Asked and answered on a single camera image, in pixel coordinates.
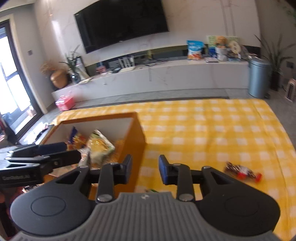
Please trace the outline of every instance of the black clamp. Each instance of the black clamp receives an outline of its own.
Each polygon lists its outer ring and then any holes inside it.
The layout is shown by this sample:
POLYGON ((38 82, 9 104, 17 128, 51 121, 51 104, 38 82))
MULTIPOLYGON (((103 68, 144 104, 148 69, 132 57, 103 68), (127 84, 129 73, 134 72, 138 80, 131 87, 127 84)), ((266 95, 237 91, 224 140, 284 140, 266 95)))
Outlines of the black clamp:
POLYGON ((40 184, 53 169, 78 163, 80 152, 66 149, 60 142, 16 146, 0 153, 0 188, 40 184))
POLYGON ((127 155, 122 163, 103 165, 101 170, 92 170, 90 175, 98 178, 96 203, 111 202, 115 199, 114 185, 127 184, 132 167, 133 158, 127 155))
POLYGON ((177 185, 177 200, 195 201, 193 184, 202 183, 201 171, 190 170, 189 166, 180 163, 169 164, 164 155, 159 156, 158 168, 163 184, 177 185))

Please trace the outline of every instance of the candy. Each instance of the candy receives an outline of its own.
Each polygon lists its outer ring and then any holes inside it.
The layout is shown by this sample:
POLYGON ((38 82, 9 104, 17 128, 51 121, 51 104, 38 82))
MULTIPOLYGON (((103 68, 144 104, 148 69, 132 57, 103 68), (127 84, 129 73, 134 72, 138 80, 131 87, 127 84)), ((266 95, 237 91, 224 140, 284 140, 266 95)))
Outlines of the candy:
POLYGON ((225 173, 232 173, 237 179, 244 180, 246 178, 254 179, 255 182, 259 182, 262 178, 261 173, 254 174, 249 168, 241 166, 241 165, 234 165, 231 162, 227 162, 225 166, 225 173))

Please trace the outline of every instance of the pink box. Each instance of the pink box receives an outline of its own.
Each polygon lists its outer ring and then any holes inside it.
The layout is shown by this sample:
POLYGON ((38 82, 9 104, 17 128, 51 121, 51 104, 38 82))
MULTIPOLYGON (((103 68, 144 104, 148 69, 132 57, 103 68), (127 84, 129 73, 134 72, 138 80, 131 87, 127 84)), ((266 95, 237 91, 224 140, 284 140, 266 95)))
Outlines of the pink box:
POLYGON ((74 98, 71 96, 61 95, 56 101, 56 106, 60 111, 70 110, 75 105, 74 98))

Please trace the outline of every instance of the silver trash can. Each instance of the silver trash can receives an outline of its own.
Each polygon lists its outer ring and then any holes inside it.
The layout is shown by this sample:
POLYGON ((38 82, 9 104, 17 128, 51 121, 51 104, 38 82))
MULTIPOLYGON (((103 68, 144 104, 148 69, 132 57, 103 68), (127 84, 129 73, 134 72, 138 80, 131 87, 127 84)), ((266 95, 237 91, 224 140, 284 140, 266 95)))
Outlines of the silver trash can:
POLYGON ((249 67, 249 94, 262 99, 267 94, 269 88, 271 64, 265 59, 253 57, 250 60, 249 67))

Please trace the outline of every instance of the wall outlet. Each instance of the wall outlet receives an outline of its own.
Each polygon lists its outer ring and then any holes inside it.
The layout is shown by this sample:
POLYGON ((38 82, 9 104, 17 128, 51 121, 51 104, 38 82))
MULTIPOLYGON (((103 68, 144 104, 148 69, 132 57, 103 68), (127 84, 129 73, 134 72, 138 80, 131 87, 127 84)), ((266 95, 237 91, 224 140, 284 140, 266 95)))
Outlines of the wall outlet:
POLYGON ((294 63, 287 61, 287 68, 294 69, 294 63))

